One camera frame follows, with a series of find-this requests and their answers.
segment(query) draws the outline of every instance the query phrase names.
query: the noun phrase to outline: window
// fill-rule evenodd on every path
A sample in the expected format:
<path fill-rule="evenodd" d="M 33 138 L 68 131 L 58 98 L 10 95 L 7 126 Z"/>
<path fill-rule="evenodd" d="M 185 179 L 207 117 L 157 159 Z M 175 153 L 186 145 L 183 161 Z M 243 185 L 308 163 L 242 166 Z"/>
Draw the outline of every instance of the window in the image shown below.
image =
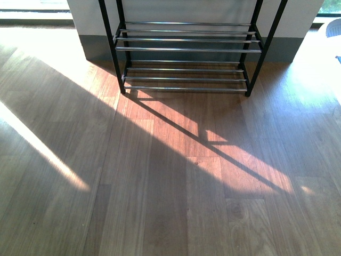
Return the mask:
<path fill-rule="evenodd" d="M 67 0 L 0 0 L 2 10 L 69 10 Z"/>
<path fill-rule="evenodd" d="M 324 0 L 318 17 L 341 17 L 341 0 Z"/>

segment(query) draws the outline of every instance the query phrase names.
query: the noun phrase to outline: wooden floor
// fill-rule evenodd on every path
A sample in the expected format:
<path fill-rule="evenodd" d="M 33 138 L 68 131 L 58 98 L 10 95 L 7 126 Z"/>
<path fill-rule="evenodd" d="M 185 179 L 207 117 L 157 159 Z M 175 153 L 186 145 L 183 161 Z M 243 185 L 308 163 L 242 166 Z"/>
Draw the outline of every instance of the wooden floor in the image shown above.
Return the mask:
<path fill-rule="evenodd" d="M 340 255 L 341 65 L 319 32 L 250 98 L 120 95 L 74 29 L 0 35 L 0 255 Z"/>

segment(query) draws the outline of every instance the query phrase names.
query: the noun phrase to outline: white wall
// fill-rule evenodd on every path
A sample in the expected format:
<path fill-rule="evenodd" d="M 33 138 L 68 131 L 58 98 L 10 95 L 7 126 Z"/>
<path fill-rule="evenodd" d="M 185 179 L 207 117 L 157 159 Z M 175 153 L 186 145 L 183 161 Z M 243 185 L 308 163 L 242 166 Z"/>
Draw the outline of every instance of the white wall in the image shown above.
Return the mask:
<path fill-rule="evenodd" d="M 68 0 L 80 35 L 105 35 L 98 0 Z M 280 0 L 264 0 L 258 28 L 267 36 Z M 304 38 L 323 0 L 289 0 L 275 37 Z M 106 0 L 112 31 L 119 19 L 115 0 Z M 127 21 L 249 22 L 252 0 L 123 0 Z"/>

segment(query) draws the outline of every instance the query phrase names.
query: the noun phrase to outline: chrome rod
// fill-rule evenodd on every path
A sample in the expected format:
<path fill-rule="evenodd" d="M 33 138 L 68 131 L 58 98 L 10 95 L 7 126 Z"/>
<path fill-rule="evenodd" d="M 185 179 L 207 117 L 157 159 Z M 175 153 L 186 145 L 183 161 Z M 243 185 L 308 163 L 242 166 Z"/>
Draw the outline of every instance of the chrome rod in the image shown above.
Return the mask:
<path fill-rule="evenodd" d="M 243 70 L 233 69 L 192 69 L 192 68 L 127 68 L 131 71 L 185 71 L 185 72 L 217 72 L 217 73 L 243 73 Z"/>
<path fill-rule="evenodd" d="M 148 81 L 201 81 L 201 82 L 245 82 L 245 79 L 220 79 L 220 78 L 180 78 L 180 77 L 133 77 L 126 76 L 127 80 L 148 80 Z"/>
<path fill-rule="evenodd" d="M 251 44 L 259 43 L 259 40 L 224 40 L 224 39 L 177 39 L 177 38 L 116 38 L 118 41 L 127 42 L 199 42 L 199 43 L 241 43 Z"/>
<path fill-rule="evenodd" d="M 219 34 L 219 35 L 254 35 L 254 31 L 212 31 L 212 30 L 156 30 L 156 29 L 120 29 L 122 33 L 186 33 L 186 34 Z"/>
<path fill-rule="evenodd" d="M 228 27 L 249 27 L 246 23 L 202 23 L 202 22 L 135 22 L 126 21 L 126 25 L 190 25 L 190 26 L 228 26 Z"/>
<path fill-rule="evenodd" d="M 161 91 L 206 91 L 206 92 L 246 92 L 247 89 L 233 89 L 233 88 L 204 88 L 204 87 L 147 87 L 147 86 L 124 86 L 125 89 L 130 90 L 161 90 Z"/>
<path fill-rule="evenodd" d="M 149 48 L 149 47 L 116 47 L 116 51 L 262 53 L 261 50 L 191 49 L 191 48 Z"/>
<path fill-rule="evenodd" d="M 197 64 L 225 64 L 238 65 L 239 62 L 234 61 L 200 61 L 200 60 L 132 60 L 132 62 L 146 62 L 146 63 L 197 63 Z"/>

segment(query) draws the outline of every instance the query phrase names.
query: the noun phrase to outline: rack shelf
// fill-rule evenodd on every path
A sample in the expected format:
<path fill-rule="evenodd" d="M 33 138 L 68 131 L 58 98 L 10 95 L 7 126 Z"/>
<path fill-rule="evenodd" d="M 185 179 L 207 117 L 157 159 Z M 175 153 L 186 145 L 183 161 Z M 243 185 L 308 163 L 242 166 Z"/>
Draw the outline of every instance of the rack shelf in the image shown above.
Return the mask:
<path fill-rule="evenodd" d="M 249 97 L 287 0 L 281 0 L 266 42 L 256 25 L 263 0 L 257 0 L 250 23 L 125 21 L 122 0 L 116 0 L 116 3 L 120 24 L 112 35 L 105 2 L 99 0 L 121 93 L 126 89 L 244 92 Z M 118 52 L 125 52 L 126 64 L 122 70 Z M 136 59 L 132 58 L 132 52 L 157 52 L 160 59 Z M 238 54 L 239 61 L 173 60 L 163 55 L 167 52 Z M 259 55 L 251 80 L 245 66 L 247 54 Z M 170 83 L 170 86 L 157 86 L 157 81 Z"/>

